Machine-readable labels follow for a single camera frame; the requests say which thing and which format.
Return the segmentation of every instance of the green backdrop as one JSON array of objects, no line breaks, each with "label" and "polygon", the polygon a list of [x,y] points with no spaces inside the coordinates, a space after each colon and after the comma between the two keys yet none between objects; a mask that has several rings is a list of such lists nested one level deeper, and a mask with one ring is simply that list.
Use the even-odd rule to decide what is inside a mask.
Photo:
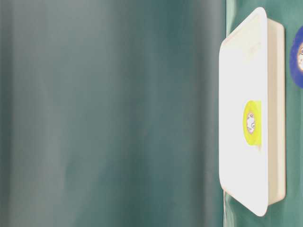
[{"label": "green backdrop", "polygon": [[222,226],[224,37],[223,0],[0,0],[0,225]]},{"label": "green backdrop", "polygon": [[303,25],[303,4],[300,0],[227,0],[226,33],[229,34],[256,7],[263,7],[267,16],[285,27],[286,83],[286,198],[269,206],[264,217],[257,217],[231,196],[225,197],[225,227],[303,226],[302,156],[302,90],[291,79],[289,53],[297,30]]}]

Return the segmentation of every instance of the green curtain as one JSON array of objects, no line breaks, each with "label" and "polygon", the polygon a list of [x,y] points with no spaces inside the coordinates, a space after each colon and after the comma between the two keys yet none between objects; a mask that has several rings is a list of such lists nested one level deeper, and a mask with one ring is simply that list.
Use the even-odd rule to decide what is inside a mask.
[{"label": "green curtain", "polygon": [[301,174],[303,99],[301,89],[291,79],[289,53],[296,32],[303,25],[303,3],[299,0],[227,0],[226,33],[229,34],[256,7],[263,7],[268,18],[281,23],[285,28],[286,198],[269,206],[266,215],[260,218],[227,194],[224,226],[298,227],[303,225],[301,214],[303,207],[303,175]]},{"label": "green curtain", "polygon": [[225,1],[0,0],[0,223],[218,227]]}]

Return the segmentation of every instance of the white container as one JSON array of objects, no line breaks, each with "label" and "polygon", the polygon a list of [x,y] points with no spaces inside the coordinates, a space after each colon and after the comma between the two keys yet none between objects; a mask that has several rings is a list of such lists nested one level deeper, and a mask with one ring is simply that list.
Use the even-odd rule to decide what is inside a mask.
[{"label": "white container", "polygon": [[[224,191],[258,216],[285,197],[284,27],[255,9],[221,44],[219,175]],[[261,144],[243,134],[249,100],[261,102]]]}]

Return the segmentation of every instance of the teal background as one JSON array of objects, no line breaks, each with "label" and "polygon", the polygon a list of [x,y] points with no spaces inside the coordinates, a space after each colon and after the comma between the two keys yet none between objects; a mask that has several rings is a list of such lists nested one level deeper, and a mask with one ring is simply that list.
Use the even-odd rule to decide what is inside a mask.
[{"label": "teal background", "polygon": [[225,1],[0,0],[1,226],[222,226],[224,37]]},{"label": "teal background", "polygon": [[294,36],[302,26],[303,4],[299,0],[227,0],[226,33],[229,34],[256,7],[263,7],[267,17],[285,28],[286,85],[286,198],[269,206],[263,217],[257,217],[228,194],[225,196],[225,227],[303,226],[302,156],[302,90],[292,81],[289,53]]}]

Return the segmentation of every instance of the green fabric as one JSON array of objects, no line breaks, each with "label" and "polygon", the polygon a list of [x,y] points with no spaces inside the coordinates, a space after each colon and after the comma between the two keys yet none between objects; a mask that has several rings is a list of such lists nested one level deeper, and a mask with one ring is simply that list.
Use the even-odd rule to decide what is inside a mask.
[{"label": "green fabric", "polygon": [[303,25],[300,0],[227,0],[226,29],[229,34],[256,7],[263,7],[268,18],[285,27],[286,76],[286,198],[269,206],[263,217],[257,217],[231,196],[225,197],[225,227],[303,226],[302,156],[302,90],[291,79],[289,53],[297,30]]},{"label": "green fabric", "polygon": [[0,226],[222,226],[224,37],[223,0],[0,0]]}]

